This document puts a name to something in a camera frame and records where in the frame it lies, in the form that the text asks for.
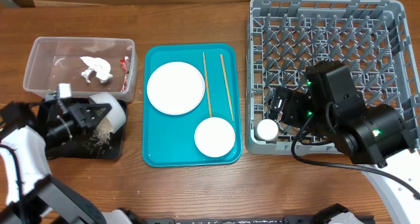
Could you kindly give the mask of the grey bowl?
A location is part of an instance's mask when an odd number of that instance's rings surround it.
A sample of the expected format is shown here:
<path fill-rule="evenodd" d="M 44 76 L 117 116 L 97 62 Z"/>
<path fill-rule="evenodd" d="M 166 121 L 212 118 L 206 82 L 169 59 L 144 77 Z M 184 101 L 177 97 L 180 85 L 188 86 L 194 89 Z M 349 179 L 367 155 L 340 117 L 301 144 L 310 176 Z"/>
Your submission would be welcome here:
<path fill-rule="evenodd" d="M 97 104 L 109 104 L 111 110 L 105 118 L 100 122 L 99 129 L 105 133 L 117 132 L 126 122 L 126 115 L 117 99 L 110 93 L 103 92 L 91 95 L 89 99 Z"/>

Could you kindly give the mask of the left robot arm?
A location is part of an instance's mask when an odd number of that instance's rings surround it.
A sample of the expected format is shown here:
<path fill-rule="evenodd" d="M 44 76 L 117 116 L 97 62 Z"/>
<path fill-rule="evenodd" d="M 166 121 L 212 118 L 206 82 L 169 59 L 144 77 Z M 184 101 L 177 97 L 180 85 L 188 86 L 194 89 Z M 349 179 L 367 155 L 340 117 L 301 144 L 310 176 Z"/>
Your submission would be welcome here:
<path fill-rule="evenodd" d="M 109 94 L 88 99 L 46 97 L 36 104 L 11 102 L 1 109 L 1 156 L 8 181 L 7 207 L 2 223 L 40 223 L 55 211 L 55 223 L 144 223 L 131 210 L 100 211 L 92 202 L 53 177 L 53 158 L 74 154 L 97 141 L 102 122 L 112 123 L 112 141 L 120 141 L 126 104 Z"/>

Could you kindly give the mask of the white paper cup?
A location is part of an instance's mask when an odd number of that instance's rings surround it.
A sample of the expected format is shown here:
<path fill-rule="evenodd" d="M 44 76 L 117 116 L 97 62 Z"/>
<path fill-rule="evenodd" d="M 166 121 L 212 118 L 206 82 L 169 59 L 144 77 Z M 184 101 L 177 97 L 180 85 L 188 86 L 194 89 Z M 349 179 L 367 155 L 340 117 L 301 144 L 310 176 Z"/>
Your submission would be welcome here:
<path fill-rule="evenodd" d="M 274 120 L 263 119 L 255 129 L 255 136 L 260 141 L 275 141 L 278 138 L 279 129 Z"/>

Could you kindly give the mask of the white rice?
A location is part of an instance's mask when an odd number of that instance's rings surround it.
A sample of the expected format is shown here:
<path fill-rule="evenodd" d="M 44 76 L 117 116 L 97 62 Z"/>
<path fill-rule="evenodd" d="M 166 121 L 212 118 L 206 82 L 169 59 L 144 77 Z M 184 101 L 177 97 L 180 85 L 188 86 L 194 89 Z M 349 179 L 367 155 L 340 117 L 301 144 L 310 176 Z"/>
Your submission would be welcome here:
<path fill-rule="evenodd" d="M 110 137 L 113 132 L 114 128 L 109 120 L 103 119 L 88 136 L 88 139 L 83 142 L 83 147 L 93 152 L 95 149 L 107 146 L 110 144 Z"/>

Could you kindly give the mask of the white napkin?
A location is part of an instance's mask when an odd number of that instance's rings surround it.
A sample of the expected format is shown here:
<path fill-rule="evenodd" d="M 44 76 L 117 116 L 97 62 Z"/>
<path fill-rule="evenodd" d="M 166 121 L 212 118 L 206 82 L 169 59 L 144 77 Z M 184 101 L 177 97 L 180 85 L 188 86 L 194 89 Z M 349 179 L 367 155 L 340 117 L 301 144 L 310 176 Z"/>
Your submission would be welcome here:
<path fill-rule="evenodd" d="M 87 65 L 87 69 L 81 73 L 81 76 L 85 78 L 87 83 L 90 83 L 90 75 L 95 72 L 95 77 L 100 80 L 101 83 L 106 83 L 109 79 L 113 78 L 111 74 L 111 64 L 103 58 L 95 58 L 91 56 L 81 56 L 80 59 L 84 64 Z"/>

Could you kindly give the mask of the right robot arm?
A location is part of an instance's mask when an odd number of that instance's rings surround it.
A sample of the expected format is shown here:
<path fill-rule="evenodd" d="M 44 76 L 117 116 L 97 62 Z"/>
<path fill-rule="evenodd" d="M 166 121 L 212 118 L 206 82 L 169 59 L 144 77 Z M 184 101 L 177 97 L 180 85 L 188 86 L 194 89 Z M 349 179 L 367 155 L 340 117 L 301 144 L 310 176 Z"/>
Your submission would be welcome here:
<path fill-rule="evenodd" d="M 308 165 L 361 171 L 394 223 L 419 222 L 419 149 L 408 123 L 387 104 L 367 107 L 340 61 L 321 61 L 304 73 L 305 93 L 278 87 L 266 117 L 298 128 L 294 159 Z M 308 160 L 296 145 L 311 134 L 349 157 L 350 164 Z"/>

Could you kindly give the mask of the red snack wrapper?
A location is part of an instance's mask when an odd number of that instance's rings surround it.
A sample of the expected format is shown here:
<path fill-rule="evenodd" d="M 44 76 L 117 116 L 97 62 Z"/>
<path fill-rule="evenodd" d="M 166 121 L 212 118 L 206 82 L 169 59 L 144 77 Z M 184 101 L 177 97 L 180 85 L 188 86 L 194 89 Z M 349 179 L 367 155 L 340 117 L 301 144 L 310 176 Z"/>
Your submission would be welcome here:
<path fill-rule="evenodd" d="M 121 64 L 121 67 L 123 68 L 123 71 L 124 71 L 124 81 L 123 81 L 123 85 L 122 85 L 122 88 L 121 88 L 121 92 L 124 92 L 127 88 L 127 81 L 128 81 L 128 77 L 129 77 L 131 60 L 128 56 L 125 56 L 124 58 L 122 58 L 120 60 L 120 64 Z"/>

